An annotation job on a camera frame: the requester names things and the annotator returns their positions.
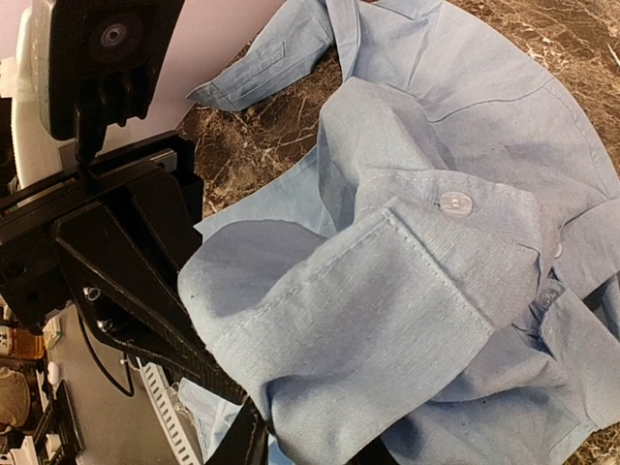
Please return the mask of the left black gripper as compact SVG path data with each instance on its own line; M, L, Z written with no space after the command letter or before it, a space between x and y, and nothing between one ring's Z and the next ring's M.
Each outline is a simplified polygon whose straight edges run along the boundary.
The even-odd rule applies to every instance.
M240 405L177 293L202 244L196 146L175 132L130 144L1 201L1 296L39 333L76 300L102 343Z

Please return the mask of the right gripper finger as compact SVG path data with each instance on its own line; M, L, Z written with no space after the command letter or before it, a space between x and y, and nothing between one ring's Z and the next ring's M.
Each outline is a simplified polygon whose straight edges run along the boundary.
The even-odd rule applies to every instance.
M232 426L205 465L267 465L268 431L250 398L241 405Z

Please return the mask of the light blue shirt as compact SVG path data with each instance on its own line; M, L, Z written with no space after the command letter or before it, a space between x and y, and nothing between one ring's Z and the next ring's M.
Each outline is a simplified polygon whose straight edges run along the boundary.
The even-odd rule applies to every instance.
M291 170L201 223L178 291L297 464L560 464L619 420L619 179L544 67L445 1L287 1L191 99L336 47Z

